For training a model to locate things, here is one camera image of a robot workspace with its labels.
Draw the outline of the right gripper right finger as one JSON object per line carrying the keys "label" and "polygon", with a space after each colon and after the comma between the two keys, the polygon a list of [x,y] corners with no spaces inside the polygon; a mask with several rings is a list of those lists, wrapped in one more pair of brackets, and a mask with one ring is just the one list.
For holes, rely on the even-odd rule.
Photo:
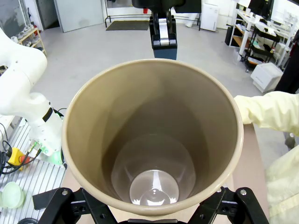
{"label": "right gripper right finger", "polygon": [[221,187],[202,201],[188,221],[189,224],[212,224],[218,215],[232,224],[267,224],[269,221],[250,188],[231,191]]}

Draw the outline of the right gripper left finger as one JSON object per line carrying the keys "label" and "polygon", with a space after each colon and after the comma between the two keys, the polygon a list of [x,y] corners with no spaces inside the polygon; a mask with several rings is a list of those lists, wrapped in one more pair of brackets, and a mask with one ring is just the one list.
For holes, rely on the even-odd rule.
{"label": "right gripper left finger", "polygon": [[40,224],[75,224],[86,214],[92,216],[94,224],[117,223],[109,207],[83,188],[73,192],[60,187],[37,194],[37,209],[44,209]]}

